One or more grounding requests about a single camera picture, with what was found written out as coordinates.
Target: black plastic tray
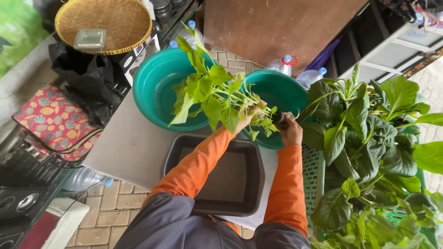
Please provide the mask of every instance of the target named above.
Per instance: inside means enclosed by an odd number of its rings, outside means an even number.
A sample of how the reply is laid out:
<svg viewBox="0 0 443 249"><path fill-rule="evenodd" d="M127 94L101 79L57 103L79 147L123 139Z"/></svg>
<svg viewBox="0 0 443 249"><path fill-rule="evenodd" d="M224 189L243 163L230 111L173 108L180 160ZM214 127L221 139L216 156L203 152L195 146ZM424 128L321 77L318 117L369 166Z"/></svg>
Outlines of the black plastic tray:
<svg viewBox="0 0 443 249"><path fill-rule="evenodd" d="M207 137L180 134L173 142L163 176ZM199 214L248 217L257 212L264 184L260 150L253 142L233 139L195 197Z"/></svg>

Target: leafy green plant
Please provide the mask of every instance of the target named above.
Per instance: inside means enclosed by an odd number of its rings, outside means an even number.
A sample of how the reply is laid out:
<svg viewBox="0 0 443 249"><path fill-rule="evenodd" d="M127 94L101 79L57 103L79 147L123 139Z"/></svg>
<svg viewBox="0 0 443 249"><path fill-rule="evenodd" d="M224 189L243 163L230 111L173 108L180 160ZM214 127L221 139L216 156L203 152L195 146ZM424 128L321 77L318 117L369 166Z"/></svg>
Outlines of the leafy green plant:
<svg viewBox="0 0 443 249"><path fill-rule="evenodd" d="M183 79L178 85L173 86L177 95L171 113L175 115L169 125L185 123L188 117L195 117L200 112L208 117L209 125L215 131L219 121L232 133L235 133L238 120L245 120L246 116L254 115L251 109L254 105L260 111L252 117L249 124L249 136L255 140L259 131L252 130L251 126L262 126L266 136L278 129L272 124L272 116L277 112L277 107L269 108L260 102L260 96L251 91L251 84L245 82L245 73L232 75L226 72L223 66L205 66L205 59L201 54L209 56L194 30L185 28L197 42L197 51L194 51L188 42L182 37L177 37L177 43L181 50L188 55L189 61L195 68L195 73ZM200 104L200 108L189 113L192 105Z"/></svg>
<svg viewBox="0 0 443 249"><path fill-rule="evenodd" d="M443 142L417 145L420 134L398 128L428 123L443 126L443 113L428 114L430 106L418 94L418 84L395 77L379 84L352 79L322 79L311 85L308 105L298 120L314 114L321 123L303 125L303 141L324 151L325 194L311 219L325 231L325 248L433 248L421 228L443 222L443 195L421 188L417 168L443 174ZM402 123L394 127L395 122ZM403 210L395 226L383 216Z"/></svg>

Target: hand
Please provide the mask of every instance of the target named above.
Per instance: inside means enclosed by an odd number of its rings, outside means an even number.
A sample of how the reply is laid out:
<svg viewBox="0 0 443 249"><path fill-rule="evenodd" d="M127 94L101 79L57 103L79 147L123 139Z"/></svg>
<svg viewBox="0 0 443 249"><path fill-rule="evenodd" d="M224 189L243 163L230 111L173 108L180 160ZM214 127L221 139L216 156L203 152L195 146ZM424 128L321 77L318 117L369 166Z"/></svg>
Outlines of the hand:
<svg viewBox="0 0 443 249"><path fill-rule="evenodd" d="M263 100L260 100L259 102L264 105L267 105L267 103L264 102ZM237 129L235 130L235 134L240 133L241 130L243 130L246 126L248 126L249 123L251 122L252 117L260 111L260 108L258 108L257 106L254 106L251 109L254 110L254 114L251 116L247 116L244 109L241 111L241 114L246 117L246 120L241 120L241 119L238 120Z"/></svg>
<svg viewBox="0 0 443 249"><path fill-rule="evenodd" d="M291 119L288 113L284 115L284 118L288 124L288 128L283 130L277 127L281 133L283 146L286 148L291 145L302 145L303 129L295 120Z"/></svg>

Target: woven bamboo basket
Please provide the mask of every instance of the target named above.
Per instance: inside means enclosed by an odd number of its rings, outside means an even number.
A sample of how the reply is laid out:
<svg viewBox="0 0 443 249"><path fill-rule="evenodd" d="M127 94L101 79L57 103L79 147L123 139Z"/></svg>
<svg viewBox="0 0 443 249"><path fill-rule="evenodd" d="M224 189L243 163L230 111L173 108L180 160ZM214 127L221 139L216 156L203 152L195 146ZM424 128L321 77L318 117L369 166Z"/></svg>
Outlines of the woven bamboo basket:
<svg viewBox="0 0 443 249"><path fill-rule="evenodd" d="M105 29L105 48L98 53L121 54L148 38L152 19L138 0L70 0L58 10L55 30L64 42L73 46L77 31L82 28Z"/></svg>

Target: green wall mural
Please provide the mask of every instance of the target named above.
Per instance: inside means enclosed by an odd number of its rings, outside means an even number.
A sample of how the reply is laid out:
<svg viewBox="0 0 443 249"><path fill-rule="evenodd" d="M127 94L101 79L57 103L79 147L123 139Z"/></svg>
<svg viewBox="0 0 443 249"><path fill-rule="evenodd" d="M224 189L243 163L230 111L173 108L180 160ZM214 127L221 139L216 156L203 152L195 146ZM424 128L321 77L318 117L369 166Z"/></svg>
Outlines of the green wall mural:
<svg viewBox="0 0 443 249"><path fill-rule="evenodd" d="M35 0L0 0L0 78L50 34L48 21L35 4Z"/></svg>

